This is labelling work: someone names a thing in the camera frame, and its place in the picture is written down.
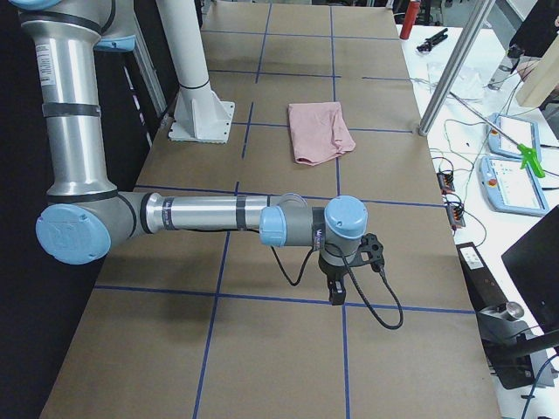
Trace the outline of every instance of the red bottle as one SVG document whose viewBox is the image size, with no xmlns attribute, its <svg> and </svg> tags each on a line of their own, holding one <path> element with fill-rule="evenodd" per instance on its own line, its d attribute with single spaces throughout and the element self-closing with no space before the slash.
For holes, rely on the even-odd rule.
<svg viewBox="0 0 559 419">
<path fill-rule="evenodd" d="M 419 13 L 420 0 L 411 0 L 408 4 L 408 10 L 405 12 L 404 25 L 400 32 L 400 39 L 408 39 L 410 37 L 411 27 L 416 23 L 416 17 Z"/>
</svg>

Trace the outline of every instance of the blue grid line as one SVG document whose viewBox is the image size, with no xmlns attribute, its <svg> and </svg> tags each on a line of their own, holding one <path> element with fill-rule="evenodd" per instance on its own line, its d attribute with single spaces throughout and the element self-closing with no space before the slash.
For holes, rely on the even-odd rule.
<svg viewBox="0 0 559 419">
<path fill-rule="evenodd" d="M 262 38 L 262 49 L 260 50 L 259 68 L 256 73 L 256 80 L 254 80 L 255 84 L 259 82 L 260 70 L 262 69 L 262 59 L 264 58 L 264 48 L 266 47 L 266 35 L 268 33 L 268 25 L 270 24 L 271 14 L 272 14 L 272 3 L 270 3 L 270 7 L 268 7 L 268 17 L 266 18 L 266 28 L 264 29 L 264 37 Z"/>
<path fill-rule="evenodd" d="M 251 130 L 251 120 L 252 120 L 252 110 L 253 109 L 254 109 L 254 102 L 251 102 L 251 109 L 248 112 L 248 122 L 246 122 L 245 142 L 243 143 L 243 151 L 241 153 L 241 159 L 243 159 L 243 160 L 246 156 L 246 147 L 248 146 L 248 133 Z"/>
<path fill-rule="evenodd" d="M 221 293 L 221 292 L 200 292 L 200 291 L 186 291 L 186 290 L 171 290 L 166 288 L 144 288 L 140 286 L 124 286 L 124 285 L 96 285 L 94 287 L 97 290 L 111 290 L 111 291 L 125 291 L 125 292 L 150 292 L 159 294 L 178 294 L 178 295 L 190 295 L 195 297 L 219 297 L 223 299 L 249 299 L 257 301 L 278 301 L 283 303 L 299 303 L 299 304 L 314 304 L 320 306 L 329 306 L 330 302 L 321 299 L 293 299 L 289 297 L 273 297 L 264 295 L 249 295 L 249 294 L 231 294 L 231 293 Z M 345 306 L 366 308 L 367 306 L 363 303 L 353 303 L 346 302 Z M 385 304 L 373 304 L 374 308 L 380 310 L 397 310 L 397 306 L 390 306 Z M 421 307 L 421 306 L 402 306 L 402 309 L 406 312 L 427 312 L 427 313 L 447 313 L 447 314 L 475 314 L 474 310 L 465 310 L 458 308 L 443 308 L 443 307 Z"/>
<path fill-rule="evenodd" d="M 331 38 L 330 35 L 308 35 L 308 34 L 299 34 L 299 33 L 276 33 L 276 32 L 250 32 L 250 31 L 214 31 L 214 30 L 200 30 L 202 33 L 209 32 L 209 33 L 232 33 L 238 35 L 267 35 L 273 37 L 300 37 L 300 38 Z M 399 38 L 380 38 L 380 37 L 351 37 L 351 36 L 342 36 L 337 35 L 334 38 L 339 39 L 369 39 L 373 41 L 399 41 Z"/>
<path fill-rule="evenodd" d="M 206 374 L 206 367 L 208 365 L 208 355 L 210 354 L 211 336 L 213 335 L 213 325 L 216 319 L 217 304 L 219 302 L 219 290 L 221 288 L 221 281 L 224 276 L 225 259 L 227 258 L 227 250 L 229 249 L 229 237 L 231 233 L 225 236 L 224 253 L 221 257 L 221 266 L 219 267 L 219 277 L 217 278 L 216 295 L 214 297 L 213 308 L 211 309 L 210 327 L 208 328 L 208 337 L 206 339 L 206 346 L 204 349 L 204 359 L 202 360 L 202 369 L 200 370 L 200 378 L 198 380 L 198 389 L 196 393 L 196 402 L 194 404 L 194 412 L 192 419 L 198 418 L 198 410 L 200 408 L 200 401 L 202 400 L 202 388 L 204 387 L 204 377 Z"/>
<path fill-rule="evenodd" d="M 327 74 L 304 74 L 300 72 L 251 72 L 247 70 L 208 70 L 208 72 L 230 72 L 234 74 L 254 74 L 254 75 L 265 75 L 265 76 L 294 76 L 294 77 L 319 77 L 323 79 L 329 79 L 332 76 Z"/>
<path fill-rule="evenodd" d="M 349 351 L 348 351 L 348 316 L 346 306 L 342 306 L 343 338 L 343 381 L 346 395 L 346 419 L 351 419 L 351 399 L 349 398 Z"/>
<path fill-rule="evenodd" d="M 349 131 L 365 131 L 371 133 L 395 133 L 395 134 L 413 134 L 410 129 L 388 129 L 388 128 L 348 128 Z"/>
<path fill-rule="evenodd" d="M 278 32 L 271 32 L 268 33 L 269 36 L 272 37 L 298 37 L 298 38 L 330 38 L 329 35 L 310 35 L 304 33 L 278 33 Z"/>
<path fill-rule="evenodd" d="M 255 127 L 274 127 L 274 128 L 289 128 L 288 125 L 284 124 L 266 124 L 264 122 L 253 122 Z"/>
<path fill-rule="evenodd" d="M 340 180 L 340 158 L 335 158 L 335 187 L 338 196 L 342 194 L 342 181 Z"/>
<path fill-rule="evenodd" d="M 208 29 L 201 29 L 202 33 L 236 33 L 238 35 L 264 35 L 263 32 L 250 32 L 250 31 L 216 31 L 216 30 L 208 30 Z"/>
<path fill-rule="evenodd" d="M 362 199 L 364 203 L 385 203 L 388 205 L 407 205 L 411 207 L 432 207 L 432 208 L 445 208 L 442 203 L 402 203 L 399 201 L 382 201 L 379 199 Z"/>
<path fill-rule="evenodd" d="M 226 299 L 249 299 L 256 301 L 277 301 L 282 303 L 313 304 L 320 306 L 330 306 L 330 302 L 321 299 L 290 299 L 283 297 L 267 297 L 264 295 L 244 295 L 244 294 L 219 294 L 219 297 Z"/>
<path fill-rule="evenodd" d="M 395 80 L 395 81 L 411 81 L 408 79 L 403 79 L 401 77 L 362 77 L 365 80 Z"/>
<path fill-rule="evenodd" d="M 132 292 L 149 292 L 159 294 L 179 294 L 179 295 L 193 295 L 196 297 L 215 297 L 214 292 L 201 292 L 201 291 L 185 291 L 185 290 L 170 290 L 166 288 L 142 288 L 139 286 L 120 286 L 120 285 L 96 285 L 96 290 L 112 290 L 112 291 L 132 291 Z"/>
<path fill-rule="evenodd" d="M 233 195 L 235 193 L 232 190 L 181 188 L 181 187 L 178 187 L 178 186 L 136 185 L 135 187 L 136 188 L 141 188 L 141 189 L 181 190 L 181 191 L 184 191 L 184 192 L 204 192 L 204 193 L 211 193 L 211 194 L 227 194 L 227 195 Z"/>
<path fill-rule="evenodd" d="M 226 195 L 235 195 L 234 190 L 218 190 L 218 189 L 198 189 L 198 188 L 180 188 L 174 186 L 157 186 L 157 185 L 136 185 L 136 188 L 142 189 L 165 189 L 165 190 L 181 190 L 186 192 L 207 192 L 207 193 L 217 193 L 217 194 L 226 194 Z M 239 191 L 239 195 L 247 195 L 247 196 L 280 196 L 280 194 L 271 194 L 271 193 L 263 193 L 263 192 L 246 192 L 246 191 Z M 333 199 L 332 196 L 312 196 L 312 195 L 301 195 L 301 197 L 305 199 L 316 199 L 322 201 L 330 201 Z M 399 201 L 383 201 L 380 199 L 363 199 L 357 196 L 357 198 L 364 203 L 380 203 L 384 205 L 407 205 L 411 207 L 429 207 L 429 208 L 445 208 L 445 205 L 442 203 L 404 203 Z"/>
<path fill-rule="evenodd" d="M 232 125 L 246 125 L 247 122 L 233 122 Z M 289 128 L 286 124 L 267 124 L 265 122 L 251 122 L 252 126 Z M 413 134 L 410 129 L 388 129 L 388 128 L 348 128 L 349 131 L 365 131 L 373 133 Z"/>
<path fill-rule="evenodd" d="M 366 308 L 363 303 L 346 303 L 349 307 Z M 385 304 L 371 304 L 373 308 L 381 310 L 397 310 L 397 306 L 387 306 Z M 426 313 L 447 313 L 447 314 L 475 314 L 474 310 L 464 310 L 459 308 L 441 308 L 441 307 L 420 307 L 420 306 L 402 306 L 405 312 L 426 312 Z"/>
<path fill-rule="evenodd" d="M 334 98 L 334 102 L 336 102 L 335 97 L 335 49 L 334 49 L 334 18 L 332 17 L 332 8 L 329 8 L 330 11 L 330 47 L 332 50 L 332 97 Z"/>
<path fill-rule="evenodd" d="M 282 194 L 262 194 L 259 192 L 244 192 L 244 191 L 240 191 L 239 192 L 240 195 L 247 195 L 247 196 L 281 196 Z M 301 195 L 301 198 L 304 199 L 316 199 L 316 200 L 322 200 L 322 201 L 330 201 L 331 199 L 333 199 L 332 197 L 326 197 L 326 196 L 310 196 L 310 195 Z"/>
<path fill-rule="evenodd" d="M 399 41 L 399 38 L 379 38 L 379 37 L 344 37 L 342 35 L 335 36 L 338 39 L 369 39 L 372 41 Z"/>
</svg>

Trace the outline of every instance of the pink cloth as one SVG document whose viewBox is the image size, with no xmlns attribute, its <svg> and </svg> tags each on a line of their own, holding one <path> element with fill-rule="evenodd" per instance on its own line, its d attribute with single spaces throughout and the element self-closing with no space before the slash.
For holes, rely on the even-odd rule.
<svg viewBox="0 0 559 419">
<path fill-rule="evenodd" d="M 289 127 L 298 163 L 316 166 L 355 148 L 340 102 L 291 104 Z"/>
</svg>

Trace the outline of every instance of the light blue joint cap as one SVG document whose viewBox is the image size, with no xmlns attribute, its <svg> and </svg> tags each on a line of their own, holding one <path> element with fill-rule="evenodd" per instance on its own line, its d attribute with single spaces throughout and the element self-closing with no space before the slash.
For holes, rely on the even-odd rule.
<svg viewBox="0 0 559 419">
<path fill-rule="evenodd" d="M 58 203 L 45 209 L 35 232 L 43 249 L 65 264 L 88 264 L 111 248 L 105 224 L 77 205 Z"/>
<path fill-rule="evenodd" d="M 334 198 L 324 209 L 324 217 L 337 236 L 348 240 L 361 238 L 367 230 L 367 208 L 353 196 Z"/>
<path fill-rule="evenodd" d="M 56 6 L 62 0 L 10 0 L 14 6 L 23 10 L 44 10 Z"/>
<path fill-rule="evenodd" d="M 136 35 L 122 38 L 102 38 L 94 47 L 95 51 L 131 52 L 136 44 Z"/>
<path fill-rule="evenodd" d="M 286 216 L 281 207 L 264 208 L 260 212 L 260 242 L 265 246 L 282 247 L 286 240 Z"/>
</svg>

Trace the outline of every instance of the white desk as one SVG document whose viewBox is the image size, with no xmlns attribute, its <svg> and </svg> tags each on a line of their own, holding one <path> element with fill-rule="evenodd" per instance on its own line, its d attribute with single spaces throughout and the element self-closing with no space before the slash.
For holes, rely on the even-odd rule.
<svg viewBox="0 0 559 419">
<path fill-rule="evenodd" d="M 442 29 L 443 28 L 440 27 L 415 26 L 412 29 L 410 39 L 402 41 L 402 49 L 404 50 L 406 64 L 412 79 L 428 80 L 428 65 L 430 63 L 447 62 L 458 40 L 459 34 L 461 33 L 460 28 L 449 28 L 447 32 L 448 39 L 435 46 L 433 51 L 420 54 L 416 50 L 416 47 L 422 44 L 425 38 L 433 36 Z M 482 82 L 486 84 L 503 56 L 504 50 L 493 31 L 484 29 L 479 34 L 464 66 L 477 70 L 480 73 Z M 497 92 L 484 89 L 485 95 L 483 99 L 472 102 L 472 105 L 484 115 L 499 112 L 504 104 L 507 103 L 507 99 L 511 92 L 519 82 L 520 78 L 518 75 L 514 75 L 507 79 L 503 87 Z M 431 98 L 431 89 L 428 84 L 414 81 L 414 93 L 419 112 L 423 114 Z M 528 110 L 528 108 L 520 107 L 516 99 L 513 99 L 509 114 L 514 115 Z M 522 117 L 537 122 L 542 144 L 559 145 L 559 141 L 554 136 L 538 109 L 527 112 L 523 114 Z M 487 145 L 483 145 L 485 140 L 485 128 L 483 125 L 466 127 L 457 123 L 448 122 L 447 132 L 450 140 L 449 142 L 445 138 L 444 133 L 445 121 L 449 119 L 460 120 L 467 123 L 480 122 L 475 115 L 465 109 L 456 100 L 448 99 L 428 135 L 430 148 L 440 150 L 433 150 L 431 153 L 433 156 L 443 155 L 445 158 L 452 161 L 455 168 L 469 169 L 471 167 L 470 164 L 452 153 L 451 146 L 452 150 L 463 154 L 470 161 L 476 158 L 479 151 L 481 151 L 481 155 L 488 155 L 489 150 Z M 439 163 L 440 160 L 434 162 L 436 168 Z M 554 149 L 542 150 L 542 166 L 547 170 L 556 173 L 559 172 L 559 151 Z M 500 255 L 537 223 L 540 218 L 493 211 L 482 195 L 477 166 L 473 171 L 469 183 L 467 183 L 468 176 L 469 174 L 466 171 L 455 172 L 454 184 L 457 189 L 457 195 L 461 198 L 466 196 L 467 190 L 466 210 L 472 212 L 487 228 L 487 239 L 485 243 L 479 247 L 480 254 L 485 259 L 489 269 L 495 276 L 507 298 L 523 304 L 526 309 L 526 305 L 509 277 Z M 559 178 L 547 175 L 541 180 L 541 185 L 557 186 L 559 185 Z M 545 196 L 550 207 L 559 204 L 559 191 L 545 192 Z M 483 238 L 483 229 L 475 220 L 466 215 L 466 227 L 457 231 L 454 238 L 455 243 L 460 244 L 469 241 L 479 243 L 481 238 Z M 533 326 L 535 324 L 534 317 L 528 310 L 526 310 L 526 312 L 527 314 L 524 320 L 529 326 Z M 540 332 L 539 329 L 534 329 L 535 334 L 539 334 Z M 555 362 L 554 365 L 555 368 L 558 369 L 559 363 Z M 505 390 L 497 379 L 494 379 L 494 383 L 503 416 L 520 417 L 525 403 L 525 400 L 521 399 L 520 395 L 527 394 L 529 388 Z M 538 388 L 535 392 L 535 396 L 536 398 L 530 403 L 527 417 L 559 416 L 559 381 L 556 381 L 555 388 Z"/>
</svg>

